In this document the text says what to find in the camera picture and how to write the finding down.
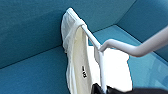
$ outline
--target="teal fabric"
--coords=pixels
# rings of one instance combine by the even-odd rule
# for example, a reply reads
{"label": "teal fabric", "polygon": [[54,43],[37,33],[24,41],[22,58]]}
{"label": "teal fabric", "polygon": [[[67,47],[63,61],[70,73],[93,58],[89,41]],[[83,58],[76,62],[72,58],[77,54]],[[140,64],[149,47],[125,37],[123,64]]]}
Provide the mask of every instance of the teal fabric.
{"label": "teal fabric", "polygon": [[[135,46],[141,44],[117,25],[95,32],[94,36],[101,44],[107,39],[116,39]],[[128,65],[133,88],[153,87],[168,90],[168,63],[157,54],[150,53],[140,58],[130,56]]]}
{"label": "teal fabric", "polygon": [[[168,0],[137,0],[117,25],[144,42],[168,25]],[[156,53],[168,61],[168,46]]]}
{"label": "teal fabric", "polygon": [[134,2],[0,0],[0,68],[61,45],[61,20],[69,7],[94,32],[118,22]]}
{"label": "teal fabric", "polygon": [[70,94],[67,57],[57,47],[0,70],[1,94]]}

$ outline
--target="blue upholstery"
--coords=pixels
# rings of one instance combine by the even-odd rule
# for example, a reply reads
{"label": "blue upholstery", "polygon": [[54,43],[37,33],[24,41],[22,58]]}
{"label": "blue upholstery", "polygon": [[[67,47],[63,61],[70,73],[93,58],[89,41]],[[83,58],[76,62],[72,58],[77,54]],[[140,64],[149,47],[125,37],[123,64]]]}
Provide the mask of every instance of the blue upholstery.
{"label": "blue upholstery", "polygon": [[[135,46],[141,44],[117,25],[95,32],[94,35],[101,43],[112,38]],[[168,90],[168,63],[157,54],[150,53],[140,58],[130,56],[128,65],[134,88],[158,87]]]}
{"label": "blue upholstery", "polygon": [[[137,0],[117,25],[144,42],[168,25],[168,0]],[[156,53],[168,61],[168,46]]]}
{"label": "blue upholstery", "polygon": [[57,47],[0,70],[1,94],[69,94],[67,57]]}
{"label": "blue upholstery", "polygon": [[[167,0],[0,0],[0,93],[69,94],[60,33],[69,7],[100,43],[114,38],[139,45],[168,24],[167,4]],[[168,61],[167,48],[156,52]],[[134,87],[168,87],[168,63],[158,55],[130,57]]]}
{"label": "blue upholstery", "polygon": [[134,2],[0,0],[0,68],[61,45],[61,20],[69,7],[94,32],[119,21]]}

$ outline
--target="black logo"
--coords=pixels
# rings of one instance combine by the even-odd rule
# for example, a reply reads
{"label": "black logo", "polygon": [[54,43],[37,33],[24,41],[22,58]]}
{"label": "black logo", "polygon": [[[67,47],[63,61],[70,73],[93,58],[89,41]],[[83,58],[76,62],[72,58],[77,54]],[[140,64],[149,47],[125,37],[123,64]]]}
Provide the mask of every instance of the black logo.
{"label": "black logo", "polygon": [[83,78],[87,77],[84,66],[82,66],[82,74],[83,74]]}

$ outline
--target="seat back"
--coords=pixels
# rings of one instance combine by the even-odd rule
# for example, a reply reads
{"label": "seat back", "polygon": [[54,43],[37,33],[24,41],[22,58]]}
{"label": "seat back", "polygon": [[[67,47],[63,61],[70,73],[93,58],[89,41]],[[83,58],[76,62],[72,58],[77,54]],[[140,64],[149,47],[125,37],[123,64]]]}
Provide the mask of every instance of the seat back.
{"label": "seat back", "polygon": [[62,44],[60,25],[72,7],[91,31],[115,24],[135,0],[0,0],[0,68]]}
{"label": "seat back", "polygon": [[[137,0],[117,25],[144,42],[168,25],[168,1]],[[156,53],[168,61],[168,46]]]}

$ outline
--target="seat cushion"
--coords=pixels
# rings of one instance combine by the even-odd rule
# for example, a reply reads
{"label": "seat cushion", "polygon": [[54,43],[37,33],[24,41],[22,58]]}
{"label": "seat cushion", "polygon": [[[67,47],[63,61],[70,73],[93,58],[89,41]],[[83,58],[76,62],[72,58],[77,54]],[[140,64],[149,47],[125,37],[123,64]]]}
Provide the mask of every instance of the seat cushion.
{"label": "seat cushion", "polygon": [[[100,30],[93,34],[102,44],[107,39],[116,39],[135,46],[141,43],[117,25]],[[130,56],[128,65],[133,87],[168,87],[168,63],[154,52],[137,58]]]}
{"label": "seat cushion", "polygon": [[69,94],[67,57],[62,47],[0,70],[1,94]]}

